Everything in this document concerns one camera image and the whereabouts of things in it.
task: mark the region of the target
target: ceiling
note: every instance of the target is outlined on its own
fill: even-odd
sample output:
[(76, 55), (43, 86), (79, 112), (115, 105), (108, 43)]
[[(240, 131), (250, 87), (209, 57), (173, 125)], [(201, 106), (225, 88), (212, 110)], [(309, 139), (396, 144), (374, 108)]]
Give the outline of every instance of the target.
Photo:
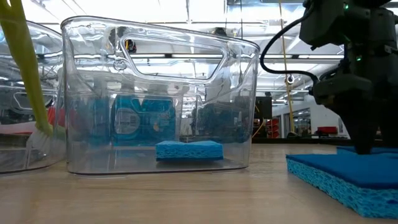
[[(147, 22), (162, 26), (179, 27), (212, 33), (223, 27), (228, 36), (255, 42), (263, 49), (280, 31), (278, 0), (22, 0), (26, 18), (60, 32), (61, 22), (73, 16), (100, 16), (127, 21)], [(284, 25), (300, 18), (304, 13), (302, 0), (282, 1)], [(387, 6), (397, 11), (396, 1)], [(299, 39), (300, 25), (292, 28), (284, 38), (287, 69), (306, 70), (316, 75), (336, 65), (343, 56), (339, 46), (326, 45), (314, 51)], [(283, 41), (268, 51), (266, 64), (284, 70)], [(154, 53), (154, 48), (137, 45), (137, 52)], [(284, 90), (284, 75), (270, 74), (259, 68), (259, 91)], [(304, 90), (311, 84), (308, 77), (294, 75), (294, 89)], [(275, 99), (284, 96), (273, 93)]]

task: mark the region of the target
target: blue sponge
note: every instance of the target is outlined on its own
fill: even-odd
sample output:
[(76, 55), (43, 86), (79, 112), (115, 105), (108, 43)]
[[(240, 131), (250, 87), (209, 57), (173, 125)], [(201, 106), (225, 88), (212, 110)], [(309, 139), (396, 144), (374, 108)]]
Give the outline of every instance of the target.
[[(352, 154), (355, 153), (353, 146), (337, 146), (337, 154)], [(383, 156), (398, 156), (398, 149), (394, 148), (383, 148), (374, 147), (371, 150), (371, 154), (383, 155)]]
[(224, 159), (223, 145), (213, 141), (176, 142), (163, 141), (156, 144), (157, 161), (215, 161)]
[(368, 218), (398, 218), (398, 156), (286, 156), (289, 172)]

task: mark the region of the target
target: table surface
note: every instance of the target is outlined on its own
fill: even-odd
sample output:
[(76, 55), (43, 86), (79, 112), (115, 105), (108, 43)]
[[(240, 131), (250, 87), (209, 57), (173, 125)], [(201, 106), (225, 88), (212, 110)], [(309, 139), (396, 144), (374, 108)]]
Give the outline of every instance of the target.
[(253, 144), (228, 172), (79, 177), (64, 162), (0, 178), (0, 223), (398, 223), (362, 218), (289, 174), (286, 154), (335, 146)]

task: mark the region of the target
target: clear plastic bin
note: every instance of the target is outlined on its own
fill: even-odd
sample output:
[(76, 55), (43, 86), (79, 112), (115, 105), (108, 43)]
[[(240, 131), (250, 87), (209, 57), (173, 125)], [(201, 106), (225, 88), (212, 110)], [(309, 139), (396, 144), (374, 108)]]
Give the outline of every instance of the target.
[[(57, 72), (62, 67), (62, 36), (42, 25), (27, 24), (39, 63), (44, 101), (49, 113), (55, 114)], [(35, 118), (1, 27), (0, 98), (0, 174), (47, 167), (65, 157), (65, 146), (45, 151), (33, 148), (28, 141), (35, 129)]]
[[(70, 172), (248, 166), (256, 44), (100, 17), (73, 17), (61, 27)], [(162, 141), (214, 141), (223, 158), (157, 161)]]

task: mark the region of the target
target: white wall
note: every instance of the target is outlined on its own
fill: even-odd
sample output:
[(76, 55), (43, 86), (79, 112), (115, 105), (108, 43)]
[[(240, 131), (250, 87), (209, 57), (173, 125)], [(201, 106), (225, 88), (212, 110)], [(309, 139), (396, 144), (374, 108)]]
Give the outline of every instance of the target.
[[(317, 105), (312, 96), (308, 95), (305, 97), (305, 101), (296, 101), (293, 104), (293, 111), (299, 111), (310, 108), (311, 113), (311, 132), (314, 132), (318, 129), (318, 127), (324, 126), (333, 126), (339, 129), (339, 119), (340, 117), (327, 109), (322, 105)], [(281, 126), (284, 128), (284, 114), (289, 113), (289, 106), (277, 106), (272, 110), (273, 116), (281, 115)], [(349, 138), (346, 127), (343, 124), (343, 132), (338, 133), (339, 136), (344, 136)], [(282, 130), (281, 137), (285, 138), (284, 130)]]

